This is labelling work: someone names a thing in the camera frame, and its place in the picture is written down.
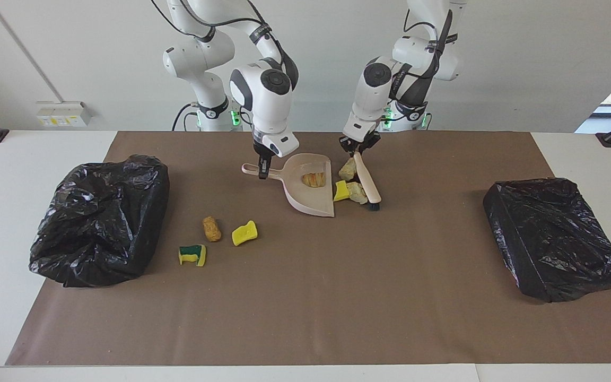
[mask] yellow sponge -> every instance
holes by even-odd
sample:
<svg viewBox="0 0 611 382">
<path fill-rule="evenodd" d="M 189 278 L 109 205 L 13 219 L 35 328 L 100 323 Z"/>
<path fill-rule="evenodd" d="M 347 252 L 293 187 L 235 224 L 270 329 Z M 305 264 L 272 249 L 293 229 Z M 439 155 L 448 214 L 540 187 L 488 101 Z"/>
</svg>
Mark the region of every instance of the yellow sponge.
<svg viewBox="0 0 611 382">
<path fill-rule="evenodd" d="M 242 244 L 245 241 L 253 240 L 259 237 L 259 231 L 256 229 L 256 223 L 253 220 L 232 232 L 232 243 L 235 246 Z"/>
<path fill-rule="evenodd" d="M 204 266 L 206 263 L 206 247 L 204 245 L 191 245 L 189 247 L 179 247 L 179 262 L 189 261 L 197 263 L 197 266 Z"/>
<path fill-rule="evenodd" d="M 342 201 L 344 199 L 350 198 L 350 191 L 348 191 L 346 187 L 346 181 L 340 180 L 336 182 L 336 195 L 334 196 L 334 201 Z"/>
</svg>

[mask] sponge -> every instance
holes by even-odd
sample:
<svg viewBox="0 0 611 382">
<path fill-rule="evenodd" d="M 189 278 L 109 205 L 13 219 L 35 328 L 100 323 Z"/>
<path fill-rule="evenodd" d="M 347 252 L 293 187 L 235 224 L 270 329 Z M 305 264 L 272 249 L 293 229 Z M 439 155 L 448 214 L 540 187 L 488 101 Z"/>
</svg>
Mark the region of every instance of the sponge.
<svg viewBox="0 0 611 382">
<path fill-rule="evenodd" d="M 259 232 L 256 229 L 256 223 L 253 220 L 232 232 L 232 243 L 235 246 L 242 244 L 245 241 L 253 240 L 259 237 Z"/>
<path fill-rule="evenodd" d="M 202 220 L 202 225 L 207 240 L 210 242 L 221 240 L 221 230 L 219 230 L 219 225 L 216 223 L 216 219 L 214 219 L 213 216 L 204 218 L 204 220 Z"/>
<path fill-rule="evenodd" d="M 342 201 L 350 198 L 350 191 L 346 187 L 346 181 L 340 180 L 336 182 L 336 194 L 334 195 L 334 201 Z"/>
<path fill-rule="evenodd" d="M 352 181 L 347 183 L 346 188 L 350 193 L 350 200 L 360 203 L 361 205 L 369 201 L 369 199 L 366 198 L 366 193 L 364 193 L 364 188 L 362 188 L 362 185 L 358 182 Z"/>
<path fill-rule="evenodd" d="M 204 266 L 206 263 L 206 247 L 202 244 L 191 245 L 189 247 L 179 247 L 179 262 L 188 261 L 197 263 L 197 266 Z"/>
<path fill-rule="evenodd" d="M 341 170 L 339 170 L 339 176 L 344 181 L 351 181 L 355 176 L 355 172 L 357 172 L 357 166 L 355 165 L 355 159 L 351 158 L 346 162 L 346 164 L 344 164 L 343 167 L 341 167 Z"/>
</svg>

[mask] black plastic bag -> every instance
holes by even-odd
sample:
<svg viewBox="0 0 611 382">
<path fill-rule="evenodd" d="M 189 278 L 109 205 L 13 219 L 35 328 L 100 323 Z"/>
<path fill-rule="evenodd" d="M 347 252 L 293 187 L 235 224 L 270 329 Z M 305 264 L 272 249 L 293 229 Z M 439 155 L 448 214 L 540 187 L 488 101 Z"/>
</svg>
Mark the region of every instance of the black plastic bag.
<svg viewBox="0 0 611 382">
<path fill-rule="evenodd" d="M 611 288 L 611 243 L 576 184 L 562 178 L 497 182 L 483 205 L 524 294 L 559 302 Z"/>
<path fill-rule="evenodd" d="M 168 195 L 167 166 L 155 157 L 75 167 L 41 220 L 30 271 L 65 287 L 112 285 L 143 275 Z"/>
</svg>

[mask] green status light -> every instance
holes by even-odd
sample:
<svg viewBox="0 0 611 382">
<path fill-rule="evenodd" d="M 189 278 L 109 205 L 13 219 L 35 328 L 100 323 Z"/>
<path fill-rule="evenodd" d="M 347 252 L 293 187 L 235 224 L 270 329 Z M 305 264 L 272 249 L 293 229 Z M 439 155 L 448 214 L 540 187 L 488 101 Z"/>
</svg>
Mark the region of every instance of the green status light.
<svg viewBox="0 0 611 382">
<path fill-rule="evenodd" d="M 392 119 L 392 109 L 389 106 L 386 106 L 385 109 L 383 109 L 384 113 L 383 113 L 383 118 L 384 119 Z M 390 124 L 392 123 L 392 120 L 384 120 L 383 121 L 383 128 L 385 129 L 390 129 Z"/>
<path fill-rule="evenodd" d="M 230 115 L 232 116 L 233 125 L 238 126 L 242 123 L 242 121 L 240 121 L 240 114 L 237 111 L 231 110 Z"/>
</svg>

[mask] green and yellow sponge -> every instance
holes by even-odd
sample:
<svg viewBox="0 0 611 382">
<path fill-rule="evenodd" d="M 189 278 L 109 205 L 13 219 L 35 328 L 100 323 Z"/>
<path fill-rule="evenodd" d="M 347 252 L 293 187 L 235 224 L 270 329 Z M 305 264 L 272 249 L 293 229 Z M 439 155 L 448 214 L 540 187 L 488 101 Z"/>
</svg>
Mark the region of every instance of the green and yellow sponge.
<svg viewBox="0 0 611 382">
<path fill-rule="evenodd" d="M 204 266 L 206 263 L 206 246 L 190 245 L 189 247 L 179 247 L 179 262 L 188 261 L 190 263 L 197 263 L 197 266 Z"/>
</svg>

